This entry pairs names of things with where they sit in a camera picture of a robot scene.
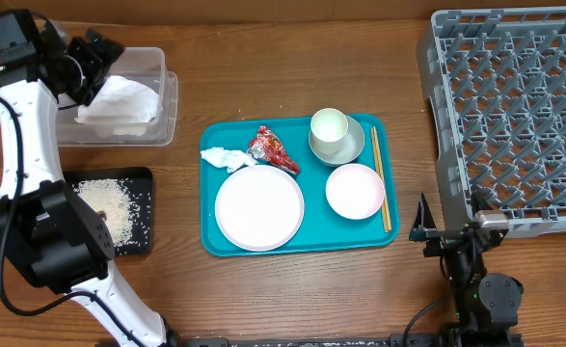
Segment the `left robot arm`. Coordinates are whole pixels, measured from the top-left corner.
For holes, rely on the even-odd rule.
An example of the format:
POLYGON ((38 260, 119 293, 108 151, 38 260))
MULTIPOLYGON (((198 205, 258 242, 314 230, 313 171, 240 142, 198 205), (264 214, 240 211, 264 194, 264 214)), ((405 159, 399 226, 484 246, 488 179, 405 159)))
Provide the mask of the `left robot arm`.
POLYGON ((0 272, 12 265, 57 304, 77 303, 120 346, 175 346, 167 321, 122 276, 106 225, 60 163, 61 95, 90 104, 122 52, 94 30, 65 40, 40 13, 0 13, 0 272))

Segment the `red snack wrapper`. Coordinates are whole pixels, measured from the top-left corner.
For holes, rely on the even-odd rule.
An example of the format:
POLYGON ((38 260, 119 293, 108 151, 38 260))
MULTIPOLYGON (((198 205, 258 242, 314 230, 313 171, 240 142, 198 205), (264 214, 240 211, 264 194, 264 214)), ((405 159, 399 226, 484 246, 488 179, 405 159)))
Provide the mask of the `red snack wrapper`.
POLYGON ((247 152, 256 160, 264 161, 288 174, 298 175, 300 168, 287 154, 281 140, 266 125, 261 125, 249 142, 247 152))

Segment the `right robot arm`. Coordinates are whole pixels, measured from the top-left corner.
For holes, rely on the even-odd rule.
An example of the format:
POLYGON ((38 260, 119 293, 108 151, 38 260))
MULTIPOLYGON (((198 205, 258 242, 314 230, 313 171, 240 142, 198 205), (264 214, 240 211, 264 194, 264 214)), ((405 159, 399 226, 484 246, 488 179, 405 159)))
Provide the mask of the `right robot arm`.
POLYGON ((425 244, 424 256, 440 260, 450 292, 412 318, 402 335, 404 346, 524 346, 523 338, 510 332, 518 324, 524 287, 510 276, 488 272, 482 257, 501 244, 509 221, 477 193, 472 194, 472 210, 472 219, 461 229, 438 231, 425 196, 419 198, 409 239, 425 244), (419 318, 449 300, 455 322, 442 325, 436 334, 411 333, 419 318))

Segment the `small white tissue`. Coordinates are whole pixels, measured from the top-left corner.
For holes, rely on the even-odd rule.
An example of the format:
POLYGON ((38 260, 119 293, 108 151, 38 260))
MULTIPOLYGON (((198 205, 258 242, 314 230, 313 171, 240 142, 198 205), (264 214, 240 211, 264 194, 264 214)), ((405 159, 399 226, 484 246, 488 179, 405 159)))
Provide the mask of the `small white tissue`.
POLYGON ((257 164, 257 161, 251 154, 223 147, 211 147, 202 150, 201 159, 216 168, 225 168, 228 174, 232 174, 245 166, 253 167, 257 164))

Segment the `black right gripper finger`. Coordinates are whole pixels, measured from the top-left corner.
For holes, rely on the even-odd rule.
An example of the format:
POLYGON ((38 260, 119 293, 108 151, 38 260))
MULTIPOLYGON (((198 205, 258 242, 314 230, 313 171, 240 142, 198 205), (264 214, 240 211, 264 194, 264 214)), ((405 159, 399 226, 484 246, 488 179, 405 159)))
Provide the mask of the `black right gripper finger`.
POLYGON ((471 194, 471 206, 472 212, 493 209, 493 207, 482 197, 482 195, 478 191, 473 191, 471 194))
POLYGON ((436 225, 431 214, 428 202, 423 193, 420 194, 418 200, 418 211, 412 226, 413 232, 435 231, 436 225))

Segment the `large white tissue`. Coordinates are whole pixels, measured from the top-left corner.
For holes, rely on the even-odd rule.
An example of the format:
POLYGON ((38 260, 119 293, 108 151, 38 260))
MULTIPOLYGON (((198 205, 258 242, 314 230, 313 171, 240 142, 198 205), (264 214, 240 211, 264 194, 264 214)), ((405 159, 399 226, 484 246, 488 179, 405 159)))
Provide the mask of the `large white tissue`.
POLYGON ((159 94, 120 75, 108 77, 89 106, 78 107, 77 123, 91 126, 100 137, 142 136, 157 117, 159 94))

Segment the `large white plate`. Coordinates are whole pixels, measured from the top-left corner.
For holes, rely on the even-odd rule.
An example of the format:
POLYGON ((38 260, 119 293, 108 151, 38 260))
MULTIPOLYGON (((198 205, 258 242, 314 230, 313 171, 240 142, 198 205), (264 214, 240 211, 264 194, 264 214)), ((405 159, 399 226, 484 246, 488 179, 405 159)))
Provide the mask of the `large white plate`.
POLYGON ((218 228, 234 246, 266 252, 286 244, 305 214, 303 193, 288 173, 256 165, 231 174, 219 189, 214 215, 218 228))

